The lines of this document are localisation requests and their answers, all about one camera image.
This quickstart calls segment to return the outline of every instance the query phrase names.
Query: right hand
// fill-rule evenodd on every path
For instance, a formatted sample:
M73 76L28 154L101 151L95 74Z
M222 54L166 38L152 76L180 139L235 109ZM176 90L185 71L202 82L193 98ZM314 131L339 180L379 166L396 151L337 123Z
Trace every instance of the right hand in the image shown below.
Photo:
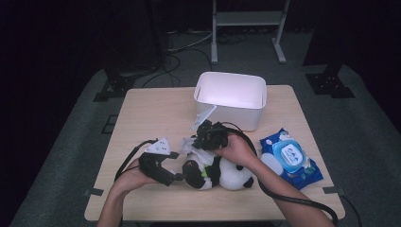
M228 161L248 167L254 160L258 160L248 143L239 135L229 134L228 145L225 148L214 150L215 154L227 159Z

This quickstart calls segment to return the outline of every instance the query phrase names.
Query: plush toy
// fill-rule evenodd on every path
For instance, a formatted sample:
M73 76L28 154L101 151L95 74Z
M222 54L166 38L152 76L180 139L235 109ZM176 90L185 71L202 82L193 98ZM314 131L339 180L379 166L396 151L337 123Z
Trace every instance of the plush toy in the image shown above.
M183 174L188 185L199 190L210 189L218 184L228 190L239 190L253 185L249 169L233 164L210 150L194 148L193 141L193 138L182 140L181 154L187 154Z
M238 166L225 158L220 159L220 185L228 190L250 188L253 185L251 171L243 166Z

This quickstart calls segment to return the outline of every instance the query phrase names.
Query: black cable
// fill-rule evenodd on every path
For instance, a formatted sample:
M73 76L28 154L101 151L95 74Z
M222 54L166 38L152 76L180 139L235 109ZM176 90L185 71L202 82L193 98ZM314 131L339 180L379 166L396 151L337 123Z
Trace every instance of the black cable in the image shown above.
M191 46L194 46L194 45L197 45L197 44L201 44L201 43L203 43L203 42L209 40L210 37L212 37L212 33L211 33L211 32L209 32L209 34L208 34L207 36L205 36L205 37L203 37L203 38L201 38L201 39L199 39L199 40L193 42L192 44L187 44L187 45L184 45L184 46L182 46L182 47L175 48L175 49L168 49L167 51L170 52L170 53L175 53L175 52L184 50L184 49L186 49L186 48L189 48L189 47L191 47Z
M221 130L224 130L224 129L211 129L211 130L208 130L208 131L221 131ZM231 128L226 128L225 130L227 132L235 133L236 135L239 135L240 137L242 137L248 143L248 145L250 146L250 148L253 151L253 153L256 154L256 148L254 147L251 139L245 133L243 133L242 131L231 129ZM272 197L274 199L280 200L280 201L287 201L287 202L297 203L297 204L301 204L301 205L307 205L307 206L310 206L310 207L315 207L315 208L318 208L320 210L323 210L323 211L327 212L328 214L330 214L330 216L332 218L332 221L333 221L333 224L335 226L338 225L339 218L338 218L336 212L334 212L334 210L332 210L330 207L328 207L328 206L326 206L324 204L321 204L319 202L316 202L316 201L309 201L309 200L303 200L303 199L299 199L299 198L282 196L282 195L276 194L276 193L271 192L270 190L268 190L268 188L266 188L266 186L263 185L259 180L258 180L258 183L259 183L260 189L262 189L262 191L266 195L268 195L268 196L270 196L270 197Z
M178 62L177 65L174 66L174 67L173 67L172 69L170 69L170 70L165 70L165 68L164 68L164 72L163 72L163 73L154 75L153 77L151 77L150 79L148 79L148 80L142 85L142 88L145 88L145 86L146 86L148 83L150 83L152 80L154 80L154 79L156 79L156 78L158 78L158 77L160 77L160 76L162 76L162 75L169 74L169 73L171 73L172 71L176 70L176 69L180 66L181 61L180 61L180 59L179 59L178 57L173 56L173 55L169 55L169 57L176 59L177 62Z
M136 152L138 152L139 148L141 148L143 145L145 144L154 144L155 142L157 142L157 140L147 140L145 142L142 142L140 145L138 145L137 147L135 147L131 153L128 155L128 157L126 158L126 160L124 161L124 163L121 165L120 168L118 168L117 172L115 173L115 177L114 177L114 181L116 181L121 174L124 173L124 168L127 166L127 164L130 162L130 160L132 159L133 155L136 154Z
M235 44L240 44L242 42L245 42L248 40L248 36L247 35L242 35L244 38L241 39L238 35L232 35L232 34L221 34L218 35L218 44L222 44L222 45L235 45Z
M200 52L200 53L207 59L207 62L209 63L210 71L213 72L212 62L210 61L210 59L209 59L209 57L207 56L206 53L204 53L204 52L201 51L201 50L193 49L193 48L191 48L191 49L182 49L182 50L179 50L179 51L175 51L174 53L180 53L180 52L184 52L184 51L196 51L196 52Z
M344 195L340 196L340 198L343 198L348 204L351 206L351 208L354 210L355 215L357 216L357 226L362 227L362 219L360 218L359 213L357 212L357 208L351 203L348 198L346 198Z
M233 124L231 122L221 122L222 125L228 124L228 125L232 125L234 127L236 127L239 131L241 131L241 133L244 133L244 131L242 131L242 129L239 128L239 126L237 126L236 124Z

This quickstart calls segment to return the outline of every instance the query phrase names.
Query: white shelf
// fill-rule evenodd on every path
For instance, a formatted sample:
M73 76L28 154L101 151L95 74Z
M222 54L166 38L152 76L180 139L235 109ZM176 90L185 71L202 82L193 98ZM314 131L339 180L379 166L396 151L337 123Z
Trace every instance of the white shelf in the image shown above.
M217 26L277 26L282 11L218 12Z

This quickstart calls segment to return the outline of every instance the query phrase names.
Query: white storage container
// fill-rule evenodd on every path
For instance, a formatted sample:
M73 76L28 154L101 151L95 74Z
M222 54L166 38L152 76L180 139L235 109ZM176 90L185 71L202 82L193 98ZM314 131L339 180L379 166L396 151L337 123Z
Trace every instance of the white storage container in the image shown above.
M200 75L194 98L198 114L217 105L207 118L212 123L230 122L254 131L266 106L267 87L256 76L206 72Z

